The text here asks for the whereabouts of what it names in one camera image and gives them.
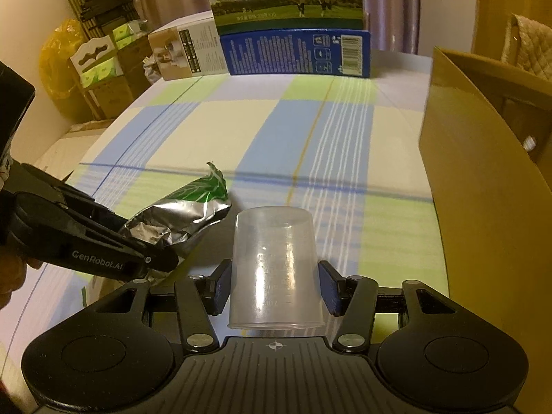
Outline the person's left hand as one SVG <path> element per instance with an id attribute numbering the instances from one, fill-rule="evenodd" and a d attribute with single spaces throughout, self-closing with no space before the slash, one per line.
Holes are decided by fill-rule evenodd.
<path id="1" fill-rule="evenodd" d="M 2 246 L 0 263 L 0 308 L 3 309 L 10 302 L 12 294 L 24 284 L 27 268 L 39 269 L 43 262 Z"/>

